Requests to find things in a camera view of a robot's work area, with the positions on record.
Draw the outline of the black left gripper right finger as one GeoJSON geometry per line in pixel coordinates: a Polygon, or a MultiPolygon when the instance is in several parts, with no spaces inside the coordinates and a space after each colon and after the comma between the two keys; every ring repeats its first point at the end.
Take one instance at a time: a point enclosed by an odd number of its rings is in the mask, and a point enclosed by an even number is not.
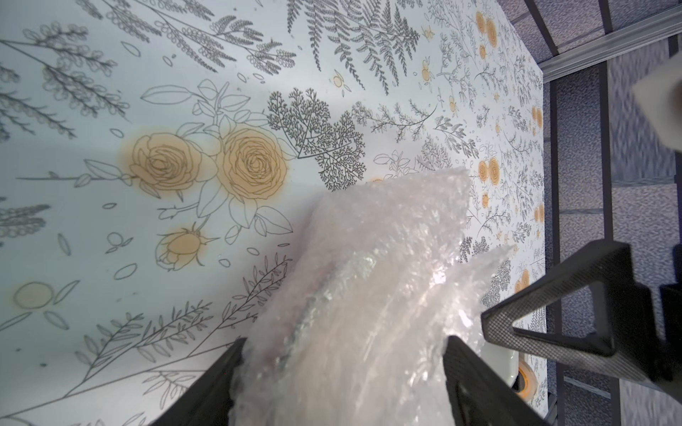
{"type": "Polygon", "coordinates": [[[547,424],[459,337],[448,338],[443,367],[456,426],[547,424]]]}

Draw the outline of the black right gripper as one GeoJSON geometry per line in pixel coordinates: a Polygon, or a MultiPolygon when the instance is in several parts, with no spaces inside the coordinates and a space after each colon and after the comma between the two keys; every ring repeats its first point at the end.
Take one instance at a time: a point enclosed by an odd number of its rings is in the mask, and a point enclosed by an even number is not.
{"type": "Polygon", "coordinates": [[[549,273],[481,315],[488,342],[559,364],[656,388],[681,402],[681,285],[634,278],[630,245],[591,241],[549,273]]]}

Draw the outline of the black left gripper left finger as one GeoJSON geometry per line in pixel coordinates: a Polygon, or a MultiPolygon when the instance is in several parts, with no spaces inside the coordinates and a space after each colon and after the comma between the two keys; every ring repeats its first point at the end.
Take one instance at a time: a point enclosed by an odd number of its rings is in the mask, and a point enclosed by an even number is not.
{"type": "Polygon", "coordinates": [[[234,372],[243,363],[246,341],[237,339],[153,425],[228,426],[234,406],[230,388],[234,372]]]}

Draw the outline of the clear bubble wrap sheet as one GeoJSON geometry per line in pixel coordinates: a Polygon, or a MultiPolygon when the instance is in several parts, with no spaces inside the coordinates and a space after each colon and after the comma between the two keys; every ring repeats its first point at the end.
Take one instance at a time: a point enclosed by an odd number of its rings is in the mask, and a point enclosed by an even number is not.
{"type": "Polygon", "coordinates": [[[451,425],[443,355],[483,344],[507,259],[462,259],[463,168],[352,186],[317,204],[302,253],[250,331],[234,425],[451,425]]]}

